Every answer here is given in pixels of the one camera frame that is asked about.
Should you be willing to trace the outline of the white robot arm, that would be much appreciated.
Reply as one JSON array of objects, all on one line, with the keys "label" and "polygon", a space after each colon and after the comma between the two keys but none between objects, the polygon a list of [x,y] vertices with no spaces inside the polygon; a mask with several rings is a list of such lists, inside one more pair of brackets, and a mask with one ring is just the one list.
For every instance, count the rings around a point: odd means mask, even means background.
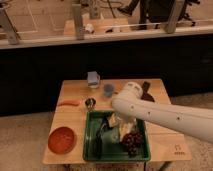
[{"label": "white robot arm", "polygon": [[112,99],[113,109],[213,144],[213,110],[142,100],[142,87],[127,82]]}]

